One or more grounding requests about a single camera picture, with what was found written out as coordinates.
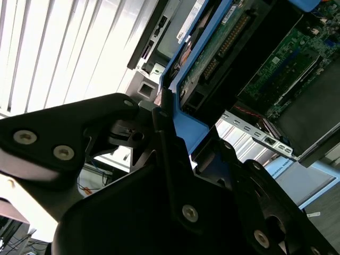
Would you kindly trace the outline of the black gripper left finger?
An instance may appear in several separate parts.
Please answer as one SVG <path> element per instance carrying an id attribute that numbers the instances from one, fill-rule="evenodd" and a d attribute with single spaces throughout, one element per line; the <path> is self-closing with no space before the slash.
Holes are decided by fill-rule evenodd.
<path id="1" fill-rule="evenodd" d="M 173 103 L 167 89 L 152 110 L 114 93 L 6 118 L 1 171 L 61 193 L 75 184 L 86 162 L 118 146 L 132 149 L 132 172 L 119 180 L 146 167 L 182 164 L 191 170 L 185 143 L 175 132 Z"/>

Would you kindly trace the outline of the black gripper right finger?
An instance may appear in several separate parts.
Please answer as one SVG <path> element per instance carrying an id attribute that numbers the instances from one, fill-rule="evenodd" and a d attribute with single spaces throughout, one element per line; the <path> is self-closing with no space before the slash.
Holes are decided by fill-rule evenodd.
<path id="1" fill-rule="evenodd" d="M 243 233 L 257 254 L 337 254 L 260 163 L 240 162 L 224 140 L 212 143 L 217 169 L 231 188 Z"/>

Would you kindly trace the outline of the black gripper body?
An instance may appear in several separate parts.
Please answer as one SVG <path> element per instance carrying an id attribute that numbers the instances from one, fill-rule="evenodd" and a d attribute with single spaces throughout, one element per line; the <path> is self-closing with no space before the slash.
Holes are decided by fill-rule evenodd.
<path id="1" fill-rule="evenodd" d="M 113 183 L 64 215 L 53 254 L 282 254 L 248 173 L 224 168 L 230 188 L 182 164 Z"/>

